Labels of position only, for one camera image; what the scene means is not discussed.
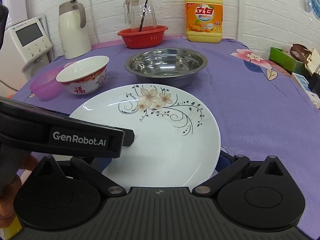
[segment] white plate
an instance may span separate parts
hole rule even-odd
[[[70,117],[132,129],[103,174],[130,187],[193,187],[209,179],[220,153],[220,132],[209,109],[193,95],[169,86],[137,84],[101,93]]]

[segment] chinese character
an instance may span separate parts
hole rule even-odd
[[[212,13],[213,13],[213,9],[212,8],[205,8],[204,9],[204,14],[212,15]]]
[[[204,14],[204,9],[201,7],[197,7],[195,14]]]

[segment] display screen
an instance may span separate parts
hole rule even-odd
[[[33,23],[27,27],[17,30],[16,34],[22,47],[43,36],[37,23]]]

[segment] red basket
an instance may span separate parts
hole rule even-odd
[[[167,26],[158,25],[156,30],[148,30],[150,27],[143,27],[142,32],[132,32],[125,29],[118,32],[127,47],[131,49],[146,49],[159,45],[162,42],[164,31]]]

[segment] white thermos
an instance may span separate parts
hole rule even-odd
[[[77,0],[59,6],[59,35],[66,59],[79,57],[91,50],[85,10]]]

